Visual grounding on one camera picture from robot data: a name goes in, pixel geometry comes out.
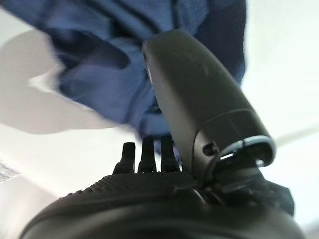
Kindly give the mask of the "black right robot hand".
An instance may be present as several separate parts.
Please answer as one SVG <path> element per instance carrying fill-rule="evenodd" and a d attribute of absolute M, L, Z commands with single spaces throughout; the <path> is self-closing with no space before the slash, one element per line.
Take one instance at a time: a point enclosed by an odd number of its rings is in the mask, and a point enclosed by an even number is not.
<path fill-rule="evenodd" d="M 58 199 L 23 239 L 302 239 L 288 188 L 261 167 L 275 143 L 219 60 L 191 35 L 172 30 L 143 45 L 149 79 L 170 137 L 125 143 L 112 175 Z"/>

